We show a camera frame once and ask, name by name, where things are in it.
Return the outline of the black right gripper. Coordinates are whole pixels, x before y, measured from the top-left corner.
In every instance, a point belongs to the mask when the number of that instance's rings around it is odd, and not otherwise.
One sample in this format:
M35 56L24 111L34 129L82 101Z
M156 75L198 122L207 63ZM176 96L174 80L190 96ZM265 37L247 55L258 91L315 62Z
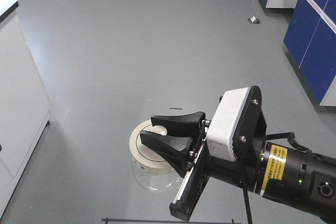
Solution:
M160 155L184 178L193 140L198 139L201 123L205 119L206 114L201 111L175 116L153 115L152 125L165 127L167 135L141 131L141 143ZM169 206L172 216L188 221L209 178L214 177L243 189L247 220L252 220L248 192L254 191L258 181L267 127L262 113L255 122L254 126L251 123L247 125L253 130L253 138L246 155L234 162L210 156L207 143L204 144L196 164L183 181L182 195Z

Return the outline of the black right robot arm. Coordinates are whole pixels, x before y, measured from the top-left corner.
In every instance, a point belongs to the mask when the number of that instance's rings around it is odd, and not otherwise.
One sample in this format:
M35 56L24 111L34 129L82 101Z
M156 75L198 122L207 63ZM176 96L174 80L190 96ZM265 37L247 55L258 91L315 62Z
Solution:
M189 221L210 178L237 186L244 198L253 192L335 223L335 159L297 143L292 132L266 134L261 112L244 113L234 129L235 161L210 153L205 113L151 117L167 135L141 131L143 145L159 154L183 178L172 216Z

